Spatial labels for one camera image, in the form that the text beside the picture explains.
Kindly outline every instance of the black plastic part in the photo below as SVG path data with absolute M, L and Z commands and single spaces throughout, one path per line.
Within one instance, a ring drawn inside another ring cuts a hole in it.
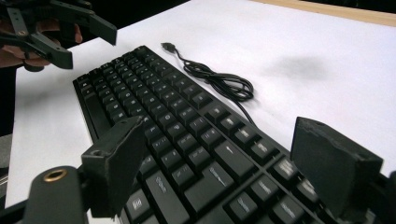
M 142 117 L 119 121 L 82 154 L 93 217 L 114 217 L 128 201 L 147 150 L 142 122 Z
M 290 158 L 335 217 L 360 222 L 383 160 L 326 124 L 297 118 Z
M 76 168 L 55 167 L 34 179 L 23 224 L 84 224 L 86 216 Z
M 0 211 L 1 224 L 15 224 L 22 220 L 27 201 L 16 203 L 5 210 Z

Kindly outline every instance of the space bar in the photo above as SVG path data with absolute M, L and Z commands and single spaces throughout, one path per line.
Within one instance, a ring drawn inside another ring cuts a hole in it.
M 87 95 L 85 97 L 85 105 L 90 113 L 96 135 L 100 138 L 111 128 L 110 122 L 108 121 L 105 111 L 103 110 L 96 94 L 93 93 Z

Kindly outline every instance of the key label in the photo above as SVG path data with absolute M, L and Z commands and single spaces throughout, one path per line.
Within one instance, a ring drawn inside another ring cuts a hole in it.
M 262 183 L 262 181 L 259 181 L 259 185 L 260 187 L 262 187 L 263 190 L 265 190 L 267 194 L 271 194 L 271 190 L 267 186 L 265 186 L 265 184 Z
M 262 144 L 258 144 L 257 147 L 263 152 L 267 152 L 268 151 L 267 147 L 263 146 Z
M 227 183 L 225 183 L 224 181 L 222 181 L 222 179 L 220 178 L 220 176 L 218 175 L 218 173 L 216 173 L 215 169 L 212 167 L 209 168 L 210 173 L 224 186 L 227 187 Z
M 282 169 L 287 175 L 293 174 L 293 167 L 288 161 L 283 161 L 280 163 L 279 168 Z
M 241 207 L 245 210 L 246 213 L 250 212 L 250 209 L 248 209 L 248 206 L 244 203 L 244 200 L 242 198 L 238 198 L 238 203 L 241 205 Z
M 231 154 L 233 154 L 233 151 L 232 151 L 229 147 L 225 147 L 225 148 L 227 148 L 227 150 L 228 150 L 229 152 L 231 152 Z
M 142 201 L 140 200 L 140 198 L 137 198 L 136 200 L 134 200 L 132 202 L 132 205 L 134 206 L 134 210 L 136 211 L 137 209 L 139 209 L 143 204 Z
M 280 206 L 283 208 L 283 210 L 285 210 L 285 212 L 286 212 L 290 217 L 296 218 L 296 215 L 294 215 L 294 213 L 288 208 L 288 206 L 287 206 L 285 203 L 282 203 Z
M 157 176 L 157 178 L 155 178 L 155 182 L 157 182 L 158 187 L 160 187 L 161 191 L 163 193 L 166 193 L 166 187 L 163 185 L 163 181 L 161 180 L 161 178 L 159 176 Z

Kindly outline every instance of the brass screw insert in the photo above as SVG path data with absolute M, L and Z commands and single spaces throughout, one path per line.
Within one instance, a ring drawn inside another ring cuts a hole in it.
M 45 182 L 54 182 L 64 178 L 67 175 L 65 169 L 54 170 L 44 175 Z

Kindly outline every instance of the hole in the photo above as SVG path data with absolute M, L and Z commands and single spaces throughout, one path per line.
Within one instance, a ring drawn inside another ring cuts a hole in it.
M 93 156 L 102 156 L 103 152 L 101 150 L 95 150 L 91 152 L 91 155 Z
M 54 181 L 64 178 L 66 176 L 66 174 L 67 174 L 67 171 L 65 169 L 54 170 L 44 176 L 44 181 L 54 182 Z

